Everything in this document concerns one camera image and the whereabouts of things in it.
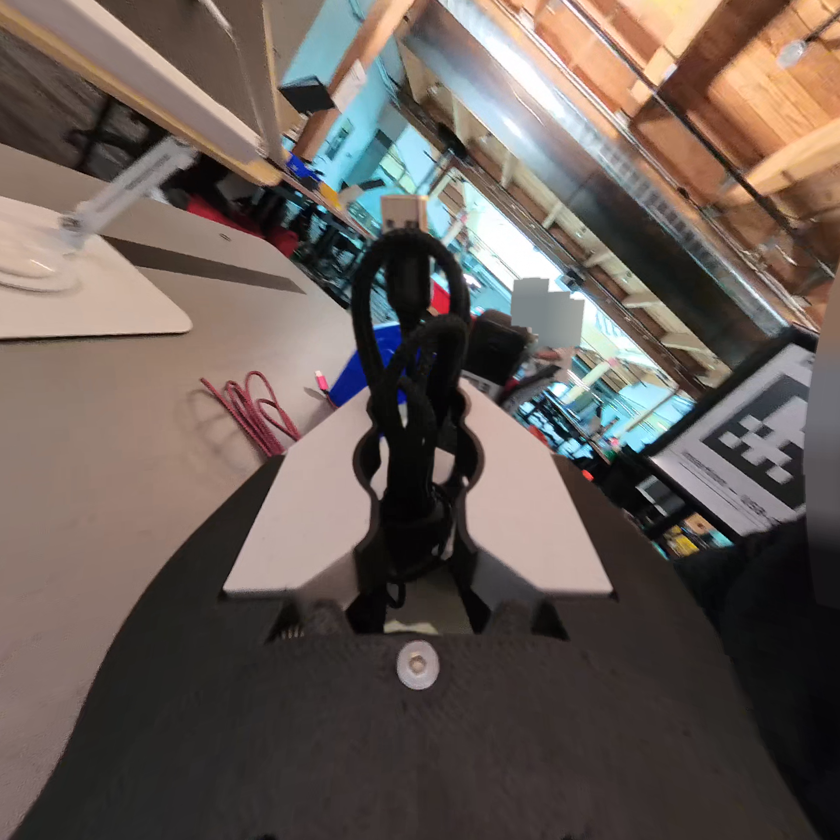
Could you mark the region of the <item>framed marker sign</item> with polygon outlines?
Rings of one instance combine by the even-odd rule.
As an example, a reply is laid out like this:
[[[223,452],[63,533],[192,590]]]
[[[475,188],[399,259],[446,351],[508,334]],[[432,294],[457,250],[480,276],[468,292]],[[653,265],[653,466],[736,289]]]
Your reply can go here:
[[[805,510],[805,422],[817,334],[790,327],[742,362],[642,456],[729,537]]]

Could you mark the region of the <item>blue plastic bin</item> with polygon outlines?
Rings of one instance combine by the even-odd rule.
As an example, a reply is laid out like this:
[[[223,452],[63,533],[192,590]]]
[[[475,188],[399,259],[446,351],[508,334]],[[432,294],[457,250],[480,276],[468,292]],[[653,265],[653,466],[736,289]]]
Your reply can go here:
[[[387,366],[394,352],[403,342],[400,325],[397,321],[376,324],[373,327],[375,346],[382,364]],[[359,351],[349,357],[337,379],[329,388],[329,397],[333,405],[341,407],[358,395],[367,386],[366,377]]]

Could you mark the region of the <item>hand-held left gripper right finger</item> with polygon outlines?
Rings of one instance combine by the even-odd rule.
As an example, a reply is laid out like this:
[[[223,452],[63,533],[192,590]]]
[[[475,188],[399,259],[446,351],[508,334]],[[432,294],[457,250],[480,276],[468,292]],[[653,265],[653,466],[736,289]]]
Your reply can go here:
[[[489,609],[609,598],[613,584],[553,453],[467,380],[464,426],[478,450],[464,498],[466,578]]]

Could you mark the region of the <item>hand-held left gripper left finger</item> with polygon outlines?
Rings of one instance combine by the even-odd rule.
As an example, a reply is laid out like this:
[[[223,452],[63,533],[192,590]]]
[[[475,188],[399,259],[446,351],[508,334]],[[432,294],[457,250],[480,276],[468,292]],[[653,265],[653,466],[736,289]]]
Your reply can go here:
[[[371,430],[357,394],[288,451],[234,562],[229,597],[292,595],[347,608],[359,594],[353,551],[371,524],[354,451]]]

